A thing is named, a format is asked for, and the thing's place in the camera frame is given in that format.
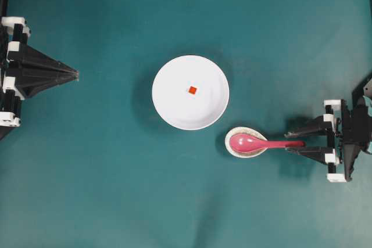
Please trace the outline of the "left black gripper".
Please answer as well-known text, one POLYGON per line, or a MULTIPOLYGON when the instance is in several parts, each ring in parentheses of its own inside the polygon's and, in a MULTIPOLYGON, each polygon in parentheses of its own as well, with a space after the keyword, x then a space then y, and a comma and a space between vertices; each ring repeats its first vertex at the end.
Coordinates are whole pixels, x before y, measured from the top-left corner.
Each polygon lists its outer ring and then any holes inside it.
POLYGON ((22 101, 46 89, 77 81, 79 72, 27 45, 31 31, 25 18, 5 16, 1 18, 1 26, 10 37, 6 45, 5 65, 2 66, 1 90, 4 101, 1 126, 19 126, 22 122, 22 101), (20 73, 21 65, 69 74, 26 76, 20 73))

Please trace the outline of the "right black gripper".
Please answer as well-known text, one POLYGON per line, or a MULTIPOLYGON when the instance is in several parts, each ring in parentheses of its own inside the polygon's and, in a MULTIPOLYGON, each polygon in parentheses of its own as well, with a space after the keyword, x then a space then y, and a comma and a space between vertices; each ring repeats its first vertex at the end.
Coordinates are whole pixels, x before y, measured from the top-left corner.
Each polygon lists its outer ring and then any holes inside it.
POLYGON ((327 135, 327 130, 334 130, 334 135, 340 138, 339 148, 344 155, 342 159, 335 155, 329 147, 287 147, 290 153, 305 156, 321 164, 344 164, 344 173, 337 174, 331 170, 327 174, 330 182, 349 182, 354 171, 353 165, 360 152, 371 154, 371 99, 358 99, 353 110, 349 110, 345 100, 331 99, 324 101, 325 109, 339 110, 341 120, 327 113, 309 120, 300 127, 290 128, 286 138, 327 135))

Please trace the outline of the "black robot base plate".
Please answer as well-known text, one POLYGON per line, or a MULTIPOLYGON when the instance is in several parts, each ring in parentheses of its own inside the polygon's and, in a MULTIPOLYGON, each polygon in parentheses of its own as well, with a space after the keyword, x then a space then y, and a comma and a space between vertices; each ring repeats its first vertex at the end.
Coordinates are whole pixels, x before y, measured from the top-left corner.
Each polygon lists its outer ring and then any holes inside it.
POLYGON ((372 72, 368 73, 368 75, 366 75, 365 78, 363 78, 361 82, 359 82, 358 85, 352 91, 353 107, 357 105, 358 100, 362 98, 363 96, 366 96, 369 99, 371 99, 372 97, 371 77, 372 77, 372 72))

